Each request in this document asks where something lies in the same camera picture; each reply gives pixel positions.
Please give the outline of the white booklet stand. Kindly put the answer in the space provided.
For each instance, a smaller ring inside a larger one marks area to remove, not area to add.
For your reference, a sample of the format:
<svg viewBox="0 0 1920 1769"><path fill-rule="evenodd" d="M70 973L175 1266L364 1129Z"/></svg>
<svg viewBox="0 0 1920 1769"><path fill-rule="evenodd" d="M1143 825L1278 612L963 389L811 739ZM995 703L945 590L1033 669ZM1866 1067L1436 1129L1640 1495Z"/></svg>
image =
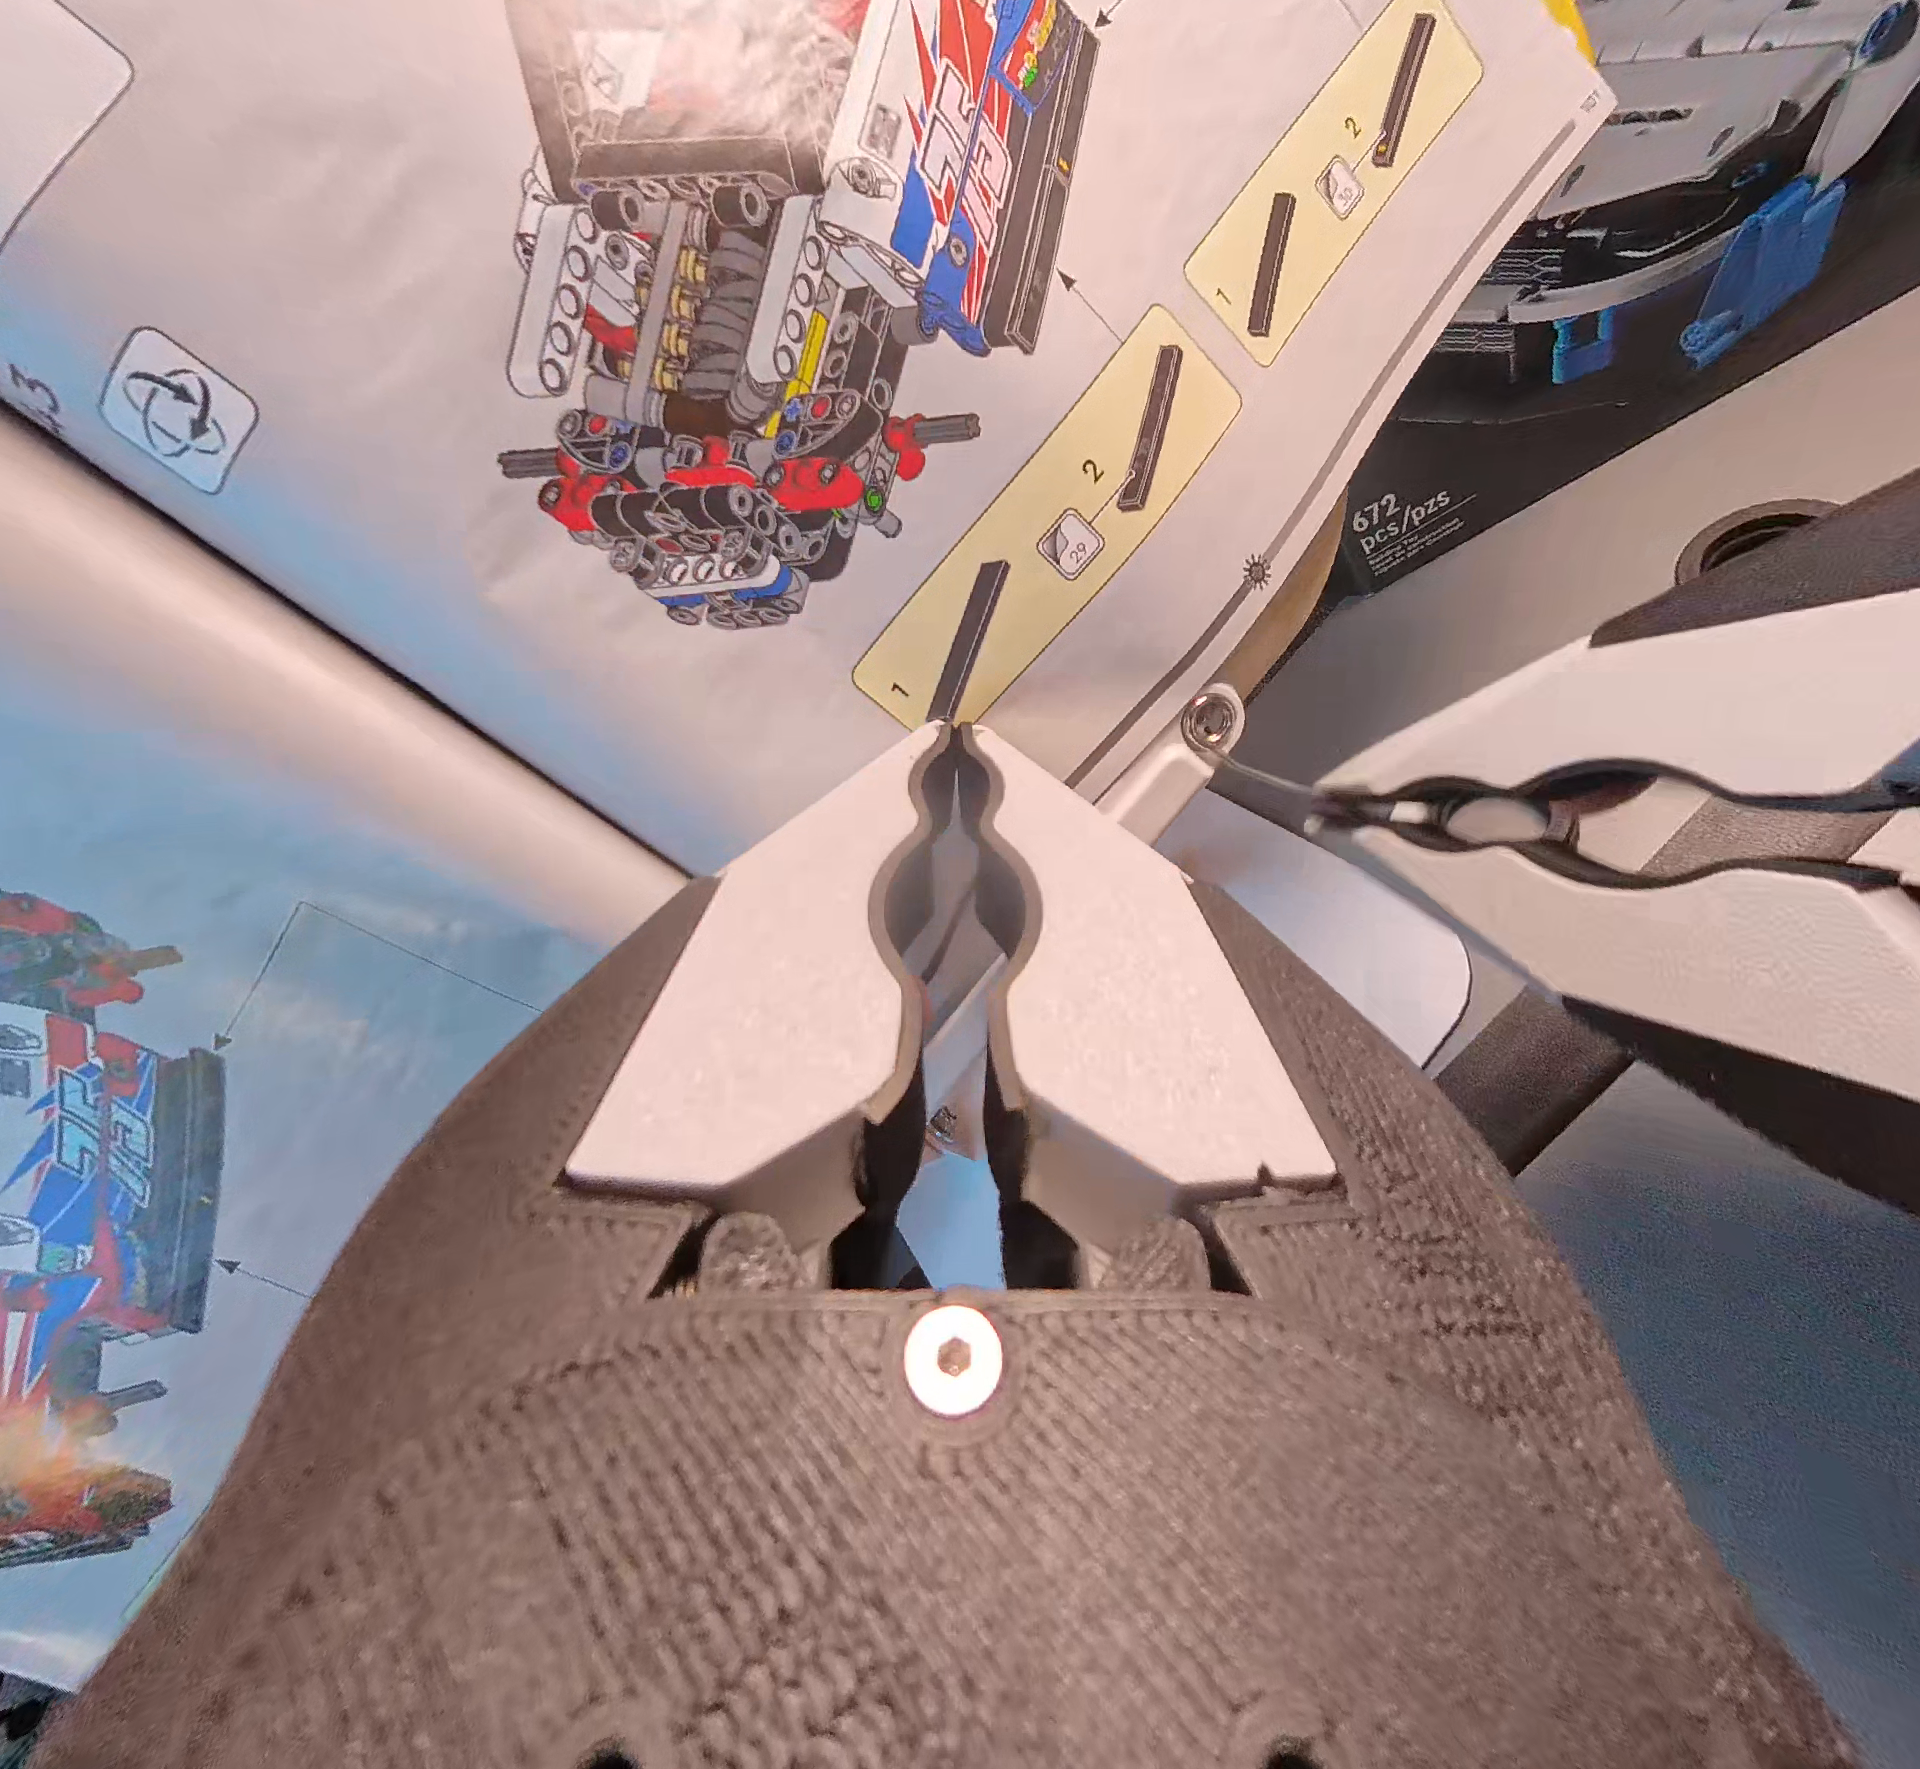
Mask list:
<svg viewBox="0 0 1920 1769"><path fill-rule="evenodd" d="M1190 878L1231 893L1399 1051L1429 1062L1468 1010L1468 951L1351 862L1212 794L1243 725L1238 693L1205 688L1097 808Z"/></svg>

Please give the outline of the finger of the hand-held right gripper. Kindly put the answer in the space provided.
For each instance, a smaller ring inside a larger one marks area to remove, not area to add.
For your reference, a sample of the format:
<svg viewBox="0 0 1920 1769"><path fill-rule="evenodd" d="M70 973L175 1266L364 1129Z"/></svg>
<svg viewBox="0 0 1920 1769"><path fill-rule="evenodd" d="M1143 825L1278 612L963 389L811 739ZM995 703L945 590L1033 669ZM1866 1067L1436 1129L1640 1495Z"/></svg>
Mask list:
<svg viewBox="0 0 1920 1769"><path fill-rule="evenodd" d="M1916 805L1918 594L1601 647L1583 639L1360 750L1302 799L1376 822L1432 797L1648 776L1821 813Z"/></svg>
<svg viewBox="0 0 1920 1769"><path fill-rule="evenodd" d="M1830 1079L1918 1098L1916 825L1831 866L1724 866L1610 889L1516 849L1442 854L1310 823L1533 985Z"/></svg>

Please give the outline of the lego set box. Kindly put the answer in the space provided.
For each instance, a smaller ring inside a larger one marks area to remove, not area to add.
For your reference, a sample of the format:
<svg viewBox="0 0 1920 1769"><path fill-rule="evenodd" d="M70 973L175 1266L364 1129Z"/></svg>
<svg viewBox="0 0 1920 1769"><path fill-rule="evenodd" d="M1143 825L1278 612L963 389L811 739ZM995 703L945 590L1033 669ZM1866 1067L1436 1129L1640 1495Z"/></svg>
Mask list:
<svg viewBox="0 0 1920 1769"><path fill-rule="evenodd" d="M1613 109L1347 492L1366 598L1916 289L1918 0L1572 0Z"/></svg>

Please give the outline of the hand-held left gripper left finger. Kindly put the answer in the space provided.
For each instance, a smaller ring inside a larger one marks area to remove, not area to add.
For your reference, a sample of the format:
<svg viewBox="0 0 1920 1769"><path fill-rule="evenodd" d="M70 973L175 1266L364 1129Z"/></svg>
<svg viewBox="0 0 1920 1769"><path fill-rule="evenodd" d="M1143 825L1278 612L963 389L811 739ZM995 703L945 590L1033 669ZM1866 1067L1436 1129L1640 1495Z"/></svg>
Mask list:
<svg viewBox="0 0 1920 1769"><path fill-rule="evenodd" d="M831 1286L896 1286L949 816L952 725L923 725L701 880L565 1185L760 1214Z"/></svg>

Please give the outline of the white instruction booklet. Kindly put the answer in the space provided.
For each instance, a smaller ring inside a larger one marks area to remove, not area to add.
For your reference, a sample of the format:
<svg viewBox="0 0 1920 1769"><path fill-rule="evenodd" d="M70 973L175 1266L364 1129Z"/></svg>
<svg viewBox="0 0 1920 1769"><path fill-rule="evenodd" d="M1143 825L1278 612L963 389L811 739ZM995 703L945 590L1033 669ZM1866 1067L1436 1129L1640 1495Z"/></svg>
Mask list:
<svg viewBox="0 0 1920 1769"><path fill-rule="evenodd" d="M932 712L1108 787L1612 103L1572 0L4 0L4 1672L683 877Z"/></svg>

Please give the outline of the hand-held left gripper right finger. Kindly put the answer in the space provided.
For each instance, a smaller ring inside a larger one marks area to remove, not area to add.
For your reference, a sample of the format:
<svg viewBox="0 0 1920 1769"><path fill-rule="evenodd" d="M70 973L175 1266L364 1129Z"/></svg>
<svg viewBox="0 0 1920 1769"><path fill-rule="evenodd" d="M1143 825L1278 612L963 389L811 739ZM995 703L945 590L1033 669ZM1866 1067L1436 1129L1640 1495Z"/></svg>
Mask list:
<svg viewBox="0 0 1920 1769"><path fill-rule="evenodd" d="M1205 893L982 725L960 728L987 991L982 1145L1006 1276L1081 1276L1161 1219L1336 1183Z"/></svg>

